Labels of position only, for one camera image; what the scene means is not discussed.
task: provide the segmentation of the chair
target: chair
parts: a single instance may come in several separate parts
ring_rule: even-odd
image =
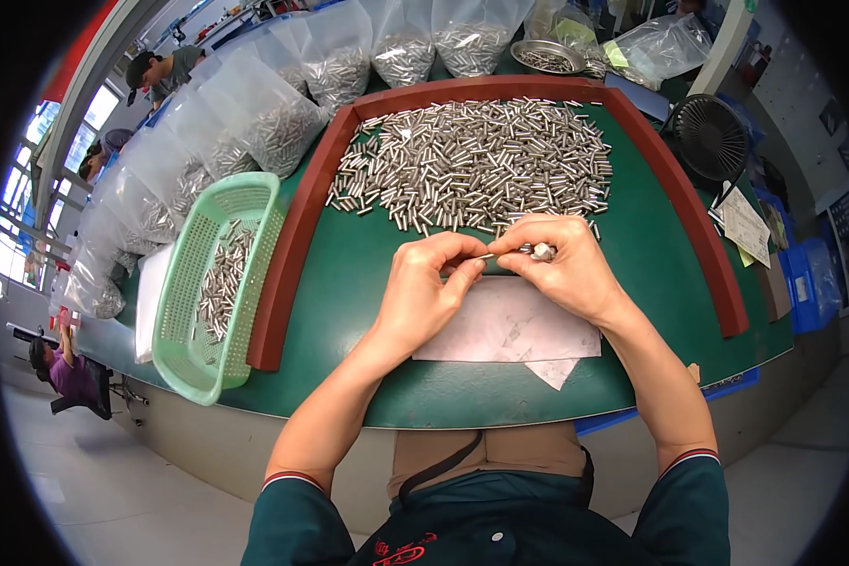
[[[129,388],[128,376],[124,375],[123,380],[120,383],[110,383],[110,376],[113,375],[113,371],[111,369],[105,368],[104,366],[98,364],[96,361],[92,359],[88,359],[89,369],[91,370],[92,377],[98,383],[98,403],[89,403],[83,400],[73,400],[66,397],[61,397],[58,400],[54,400],[50,402],[50,412],[53,414],[61,413],[68,408],[71,407],[87,407],[91,409],[91,412],[97,416],[100,416],[104,420],[110,420],[113,416],[113,412],[110,410],[110,392],[112,391],[116,395],[122,397],[125,401],[125,410],[129,412],[129,403],[131,401],[138,401],[145,407],[149,406],[149,401],[145,397],[141,397],[137,395],[134,391]],[[140,418],[133,418],[132,422],[135,423],[136,426],[141,426],[145,424],[144,421]]]

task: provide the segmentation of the black desk fan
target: black desk fan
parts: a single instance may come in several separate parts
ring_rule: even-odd
[[[718,207],[736,186],[749,150],[739,116],[726,102],[709,94],[680,100],[667,116],[660,136],[676,156],[694,187],[714,196]]]

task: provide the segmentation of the left hand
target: left hand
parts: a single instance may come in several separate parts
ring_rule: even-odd
[[[484,242],[456,232],[436,233],[399,246],[371,334],[390,353],[411,356],[462,306],[465,293],[486,266],[484,260],[472,258],[485,254]],[[441,281],[441,271],[450,274],[446,283]]]

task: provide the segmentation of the round metal dish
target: round metal dish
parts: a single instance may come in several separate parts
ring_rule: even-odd
[[[554,55],[559,55],[561,57],[565,57],[568,62],[572,64],[573,70],[568,73],[545,71],[544,69],[540,69],[527,62],[522,61],[521,53],[525,51],[543,51],[547,53],[553,53]],[[515,42],[509,46],[509,53],[512,55],[513,59],[518,62],[521,62],[522,65],[531,74],[554,74],[558,76],[568,76],[573,74],[579,74],[582,71],[585,71],[586,63],[584,57],[579,55],[576,51],[572,51],[571,49],[566,47],[566,45],[545,41],[544,39],[523,39],[520,42]]]

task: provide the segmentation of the green plastic basket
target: green plastic basket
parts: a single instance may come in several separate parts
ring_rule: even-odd
[[[237,388],[249,378],[245,356],[251,326],[286,218],[285,204],[278,205],[279,192],[280,179],[272,173],[241,173],[221,179],[195,201],[176,240],[160,295],[152,352],[154,364],[170,388],[199,405],[214,404],[222,390]],[[240,228],[255,232],[254,242],[229,331],[224,341],[213,342],[204,322],[196,322],[195,311],[204,274],[214,265],[215,247],[236,218],[241,220]]]

